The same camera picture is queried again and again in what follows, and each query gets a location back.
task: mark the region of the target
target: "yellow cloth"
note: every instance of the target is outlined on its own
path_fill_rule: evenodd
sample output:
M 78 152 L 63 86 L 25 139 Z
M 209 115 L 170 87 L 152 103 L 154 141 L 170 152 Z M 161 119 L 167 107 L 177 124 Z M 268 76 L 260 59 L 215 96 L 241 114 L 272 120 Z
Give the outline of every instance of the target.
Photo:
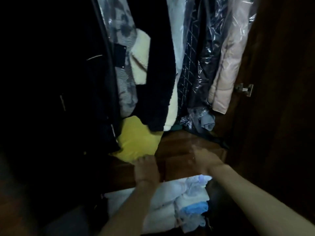
M 132 162 L 144 155 L 154 155 L 162 135 L 163 131 L 151 132 L 136 116 L 125 118 L 117 139 L 121 150 L 112 155 L 126 162 Z

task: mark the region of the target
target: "forearm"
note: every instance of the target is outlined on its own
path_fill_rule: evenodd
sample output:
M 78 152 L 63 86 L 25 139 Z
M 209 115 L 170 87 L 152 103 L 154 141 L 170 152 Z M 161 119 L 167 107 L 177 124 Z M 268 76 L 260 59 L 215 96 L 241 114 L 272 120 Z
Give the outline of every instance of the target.
M 140 182 L 120 209 L 101 230 L 100 236 L 139 236 L 156 187 Z
M 228 165 L 209 169 L 261 235 L 315 235 L 315 226 Z

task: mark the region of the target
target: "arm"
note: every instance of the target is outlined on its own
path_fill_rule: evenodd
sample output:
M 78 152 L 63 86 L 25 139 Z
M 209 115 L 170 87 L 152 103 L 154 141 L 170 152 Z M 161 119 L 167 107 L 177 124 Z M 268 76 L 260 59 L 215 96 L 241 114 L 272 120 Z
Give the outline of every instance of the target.
M 146 156 L 134 162 L 136 189 L 107 222 L 100 236 L 139 236 L 150 201 L 159 184 L 159 172 L 154 156 Z
M 217 155 L 193 147 L 196 170 L 211 175 L 238 204 L 259 234 L 315 235 L 315 226 L 266 191 L 250 183 Z

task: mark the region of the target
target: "metal hinge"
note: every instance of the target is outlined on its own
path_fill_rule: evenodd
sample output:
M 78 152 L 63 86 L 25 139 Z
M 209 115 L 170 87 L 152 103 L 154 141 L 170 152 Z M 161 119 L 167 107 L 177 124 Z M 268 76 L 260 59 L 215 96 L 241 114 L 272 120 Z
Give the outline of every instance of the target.
M 250 97 L 252 95 L 253 87 L 253 84 L 249 84 L 247 88 L 243 86 L 243 83 L 235 85 L 236 91 L 239 93 L 245 93 L 247 97 Z

